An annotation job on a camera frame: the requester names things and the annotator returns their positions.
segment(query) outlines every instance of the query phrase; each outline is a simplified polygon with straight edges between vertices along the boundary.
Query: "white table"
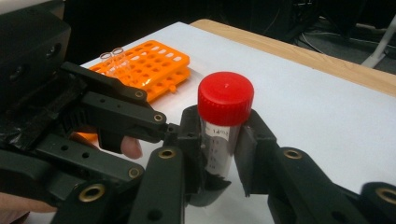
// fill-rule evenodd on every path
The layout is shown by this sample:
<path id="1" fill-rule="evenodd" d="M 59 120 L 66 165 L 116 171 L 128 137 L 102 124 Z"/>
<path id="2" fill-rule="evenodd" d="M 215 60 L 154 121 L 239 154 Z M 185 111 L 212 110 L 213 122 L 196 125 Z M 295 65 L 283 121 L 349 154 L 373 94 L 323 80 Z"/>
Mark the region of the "white table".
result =
<path id="1" fill-rule="evenodd" d="M 395 97 L 183 23 L 148 35 L 125 49 L 150 39 L 191 58 L 191 77 L 177 93 L 166 94 L 152 105 L 168 117 L 168 122 L 179 123 L 182 110 L 196 104 L 197 86 L 204 76 L 236 72 L 253 83 L 253 108 L 280 146 L 304 150 L 334 183 L 355 192 L 360 192 L 366 182 L 396 185 Z M 142 143 L 145 156 L 137 162 L 145 165 L 150 151 L 160 145 Z M 273 222 L 266 196 L 245 198 L 234 163 L 229 179 L 233 183 L 213 205 L 205 209 L 187 207 L 186 223 Z M 28 223 L 48 223 L 49 217 L 33 214 Z"/>

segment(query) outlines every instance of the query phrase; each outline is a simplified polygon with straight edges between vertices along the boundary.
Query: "dark background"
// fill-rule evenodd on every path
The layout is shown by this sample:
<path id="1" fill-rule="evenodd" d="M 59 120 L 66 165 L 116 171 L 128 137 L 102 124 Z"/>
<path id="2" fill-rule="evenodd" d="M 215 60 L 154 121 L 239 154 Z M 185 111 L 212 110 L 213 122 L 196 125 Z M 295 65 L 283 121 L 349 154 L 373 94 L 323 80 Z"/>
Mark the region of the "dark background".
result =
<path id="1" fill-rule="evenodd" d="M 66 60 L 88 62 L 177 21 L 211 19 L 291 42 L 318 16 L 348 37 L 356 22 L 384 28 L 395 13 L 395 0 L 66 0 Z"/>

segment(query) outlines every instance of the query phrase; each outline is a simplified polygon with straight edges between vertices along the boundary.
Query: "label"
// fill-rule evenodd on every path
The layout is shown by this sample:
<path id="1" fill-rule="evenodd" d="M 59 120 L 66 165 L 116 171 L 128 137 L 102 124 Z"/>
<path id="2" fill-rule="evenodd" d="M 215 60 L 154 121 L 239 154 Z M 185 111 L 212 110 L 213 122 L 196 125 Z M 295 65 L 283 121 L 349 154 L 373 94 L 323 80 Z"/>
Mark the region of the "label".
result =
<path id="1" fill-rule="evenodd" d="M 214 137 L 209 145 L 206 170 L 212 175 L 227 176 L 230 167 L 231 156 L 228 152 L 227 140 Z"/>
<path id="2" fill-rule="evenodd" d="M 221 137 L 228 141 L 230 138 L 230 127 L 218 126 L 207 122 L 205 133 L 211 137 Z"/>

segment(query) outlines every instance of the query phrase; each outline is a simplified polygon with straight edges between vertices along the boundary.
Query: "desk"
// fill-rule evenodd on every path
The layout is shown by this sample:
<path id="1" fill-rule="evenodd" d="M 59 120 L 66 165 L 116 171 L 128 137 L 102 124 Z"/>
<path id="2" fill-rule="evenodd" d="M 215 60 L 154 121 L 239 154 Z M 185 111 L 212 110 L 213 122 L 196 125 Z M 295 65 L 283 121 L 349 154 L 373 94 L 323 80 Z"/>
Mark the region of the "desk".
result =
<path id="1" fill-rule="evenodd" d="M 236 38 L 240 43 L 204 30 Z M 204 76 L 220 70 L 234 71 L 253 83 L 253 108 L 277 136 L 280 146 L 304 150 L 334 183 L 355 192 L 369 181 L 396 185 L 396 79 L 392 75 L 213 21 L 192 25 L 178 22 L 125 48 L 150 39 L 191 57 L 191 77 L 177 93 L 166 94 L 152 104 L 168 122 L 179 123 L 182 110 L 196 104 L 197 86 Z M 254 48 L 241 44 L 245 41 Z M 96 59 L 83 66 L 98 62 Z M 353 82 L 345 81 L 348 78 L 354 78 Z M 136 162 L 145 165 L 150 151 L 160 145 L 142 142 L 145 155 Z M 186 223 L 271 223 L 266 196 L 244 197 L 234 163 L 228 178 L 233 183 L 214 204 L 205 209 L 187 207 Z M 48 223 L 43 219 L 34 222 L 36 217 L 34 214 L 29 223 Z"/>

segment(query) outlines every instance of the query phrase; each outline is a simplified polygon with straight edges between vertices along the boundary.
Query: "wooden table edge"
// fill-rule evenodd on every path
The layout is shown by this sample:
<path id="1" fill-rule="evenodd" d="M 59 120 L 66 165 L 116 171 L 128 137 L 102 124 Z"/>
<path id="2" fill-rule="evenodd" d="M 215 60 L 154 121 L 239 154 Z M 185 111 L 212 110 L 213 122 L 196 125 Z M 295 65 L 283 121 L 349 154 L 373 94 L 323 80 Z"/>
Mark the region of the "wooden table edge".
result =
<path id="1" fill-rule="evenodd" d="M 211 20 L 198 20 L 190 25 L 396 97 L 396 76 L 393 74 L 350 63 Z"/>

